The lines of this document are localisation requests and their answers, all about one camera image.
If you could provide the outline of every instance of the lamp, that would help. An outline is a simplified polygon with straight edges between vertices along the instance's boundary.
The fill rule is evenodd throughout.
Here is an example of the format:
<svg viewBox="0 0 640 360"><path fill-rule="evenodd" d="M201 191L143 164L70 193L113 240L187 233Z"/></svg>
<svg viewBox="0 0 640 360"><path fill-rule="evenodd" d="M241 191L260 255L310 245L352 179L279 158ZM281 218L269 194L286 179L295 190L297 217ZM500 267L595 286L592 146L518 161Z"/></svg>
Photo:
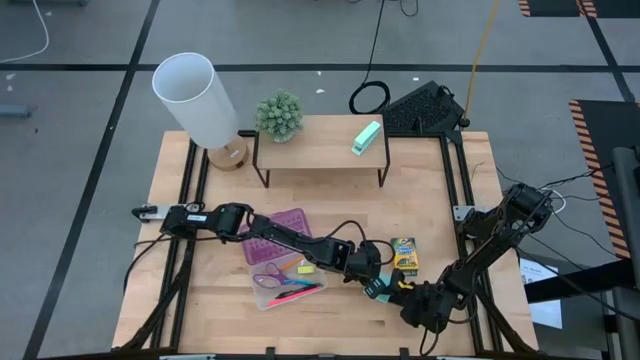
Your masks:
<svg viewBox="0 0 640 360"><path fill-rule="evenodd" d="M163 61L153 74L153 91L209 161L224 171L237 169L249 157L238 136L238 115L206 57L182 53Z"/></svg>

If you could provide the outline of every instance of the black keyboard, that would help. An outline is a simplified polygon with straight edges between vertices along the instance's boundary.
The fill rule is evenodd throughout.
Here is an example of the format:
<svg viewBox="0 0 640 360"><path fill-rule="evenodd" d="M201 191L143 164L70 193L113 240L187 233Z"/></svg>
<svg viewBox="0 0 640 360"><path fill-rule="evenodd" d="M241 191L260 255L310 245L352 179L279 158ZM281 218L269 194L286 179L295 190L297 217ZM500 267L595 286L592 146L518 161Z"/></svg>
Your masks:
<svg viewBox="0 0 640 360"><path fill-rule="evenodd" d="M388 131L453 130L464 113L453 96L430 81L380 111Z"/></svg>

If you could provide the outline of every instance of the white paper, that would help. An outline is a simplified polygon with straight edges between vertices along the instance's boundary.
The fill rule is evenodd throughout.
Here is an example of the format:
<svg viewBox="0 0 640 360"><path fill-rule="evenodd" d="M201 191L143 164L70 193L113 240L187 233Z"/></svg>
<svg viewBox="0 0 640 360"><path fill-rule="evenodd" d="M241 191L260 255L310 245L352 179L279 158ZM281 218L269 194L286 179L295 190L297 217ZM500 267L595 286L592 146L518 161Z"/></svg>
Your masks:
<svg viewBox="0 0 640 360"><path fill-rule="evenodd" d="M549 268L558 271L553 266L549 266ZM557 276L540 264L526 259L520 259L520 274L524 284ZM562 329L562 306L560 305L560 300L529 304L529 310L531 311L531 320L534 323Z"/></svg>

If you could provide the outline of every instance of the wooden lamp base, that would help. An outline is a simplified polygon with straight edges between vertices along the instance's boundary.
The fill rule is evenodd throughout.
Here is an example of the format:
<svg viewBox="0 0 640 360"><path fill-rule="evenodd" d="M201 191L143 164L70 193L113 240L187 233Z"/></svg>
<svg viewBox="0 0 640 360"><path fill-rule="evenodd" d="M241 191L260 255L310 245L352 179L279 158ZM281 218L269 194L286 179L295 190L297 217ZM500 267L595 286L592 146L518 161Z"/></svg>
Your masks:
<svg viewBox="0 0 640 360"><path fill-rule="evenodd" d="M210 149L209 161L222 171L231 171L242 167L249 158L247 143L240 136L236 136L221 149Z"/></svg>

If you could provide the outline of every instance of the pink tray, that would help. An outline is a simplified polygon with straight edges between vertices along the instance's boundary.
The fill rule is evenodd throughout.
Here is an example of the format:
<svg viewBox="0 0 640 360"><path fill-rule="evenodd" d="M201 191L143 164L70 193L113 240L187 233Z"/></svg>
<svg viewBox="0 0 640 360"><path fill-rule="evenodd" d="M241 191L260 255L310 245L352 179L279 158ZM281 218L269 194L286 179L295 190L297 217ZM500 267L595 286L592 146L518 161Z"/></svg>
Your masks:
<svg viewBox="0 0 640 360"><path fill-rule="evenodd" d="M275 213L269 218L273 222L284 225L291 230L295 230L307 236L311 236L311 230L309 230L307 217L304 215L304 211L300 208ZM246 225L240 228L240 232L246 230ZM275 258L279 258L280 256L287 255L293 252L293 250L274 244L270 241L256 238L243 241L242 249L244 250L244 257L247 260L247 264L249 265L255 265L261 262L273 260Z"/></svg>

